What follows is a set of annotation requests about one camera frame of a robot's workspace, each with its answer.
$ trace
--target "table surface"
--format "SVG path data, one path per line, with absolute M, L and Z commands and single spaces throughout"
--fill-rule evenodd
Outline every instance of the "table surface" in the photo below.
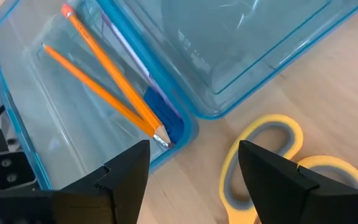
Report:
M 294 161 L 324 154 L 358 169 L 358 13 L 225 118 L 199 120 L 196 140 L 150 175 L 139 223 L 227 223 L 218 195 L 223 160 L 237 135 L 270 113 L 291 116 L 302 127 L 305 140 Z M 273 150 L 284 139 L 271 130 L 256 141 Z M 246 194 L 238 168 L 233 185 Z

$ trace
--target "scissors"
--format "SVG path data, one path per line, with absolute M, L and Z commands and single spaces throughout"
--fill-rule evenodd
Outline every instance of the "scissors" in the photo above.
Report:
M 252 200 L 246 202 L 236 200 L 231 192 L 230 184 L 234 168 L 238 163 L 239 142 L 241 140 L 251 141 L 268 128 L 282 128 L 288 133 L 287 143 L 277 152 L 278 155 L 291 159 L 302 147 L 303 132 L 300 125 L 285 115 L 265 115 L 243 130 L 224 160 L 219 179 L 219 197 L 226 208 L 230 224 L 255 223 L 258 217 Z M 317 173 L 321 170 L 335 172 L 346 180 L 347 185 L 358 189 L 358 170 L 341 159 L 332 156 L 311 156 L 302 159 L 298 165 Z
M 288 133 L 287 143 L 277 152 L 286 159 L 291 159 L 302 147 L 303 132 L 299 124 L 290 117 L 281 114 L 265 115 L 252 122 L 234 141 L 227 154 L 219 180 L 219 196 L 229 216 L 230 224 L 254 223 L 258 217 L 251 200 L 243 202 L 233 197 L 230 184 L 234 168 L 238 163 L 239 142 L 252 141 L 258 134 L 268 128 L 282 128 Z

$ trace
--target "clear plastic container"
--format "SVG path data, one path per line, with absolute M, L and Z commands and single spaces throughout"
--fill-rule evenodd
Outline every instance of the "clear plastic container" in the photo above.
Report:
M 47 55 L 51 45 L 131 107 L 71 23 L 64 1 L 8 0 L 0 9 L 0 94 L 42 188 L 60 189 L 148 137 Z M 72 1 L 78 17 L 140 94 L 148 83 L 101 18 L 94 0 Z M 173 98 L 185 122 L 174 149 L 151 141 L 151 169 L 196 132 L 193 118 Z
M 136 51 L 154 55 L 207 119 L 224 116 L 358 9 L 358 0 L 98 2 L 127 39 L 151 46 Z

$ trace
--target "pencil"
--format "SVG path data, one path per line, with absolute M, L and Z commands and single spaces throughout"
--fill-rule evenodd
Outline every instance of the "pencil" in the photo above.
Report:
M 171 143 L 171 140 L 168 136 L 167 130 L 164 125 L 161 123 L 159 118 L 155 113 L 150 109 L 147 103 L 140 97 L 138 92 L 132 87 L 129 81 L 117 68 L 117 66 L 110 60 L 107 53 L 100 47 L 100 45 L 95 41 L 92 35 L 88 32 L 86 27 L 81 23 L 77 18 L 75 11 L 68 5 L 64 4 L 62 7 L 62 14 L 73 24 L 75 29 L 80 33 L 85 42 L 89 45 L 90 49 L 95 54 L 96 58 L 100 61 L 106 71 L 110 74 L 111 78 L 117 83 L 123 94 L 128 98 L 140 116 L 144 121 L 149 122 L 152 128 L 154 128 L 155 133 L 158 137 L 164 140 L 167 143 Z
M 150 126 L 149 123 L 145 122 L 142 118 L 137 116 L 134 112 L 128 109 L 124 104 L 119 100 L 115 99 L 109 92 L 102 88 L 99 84 L 93 81 L 89 76 L 87 76 L 80 69 L 75 67 L 70 61 L 65 57 L 60 55 L 55 49 L 51 48 L 48 45 L 42 44 L 45 51 L 55 59 L 60 65 L 65 67 L 71 74 L 73 74 L 77 79 L 82 83 L 87 85 L 92 91 L 99 95 L 102 99 L 108 102 L 113 108 L 125 116 L 129 121 L 134 123 L 139 129 L 146 133 L 151 138 L 154 137 L 154 129 Z

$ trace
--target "pencil eraser end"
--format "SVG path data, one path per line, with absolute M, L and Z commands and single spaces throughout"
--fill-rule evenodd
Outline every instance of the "pencil eraser end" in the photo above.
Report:
M 61 12 L 62 12 L 63 16 L 66 18 L 68 18 L 70 15 L 75 13 L 74 9 L 67 3 L 62 6 Z

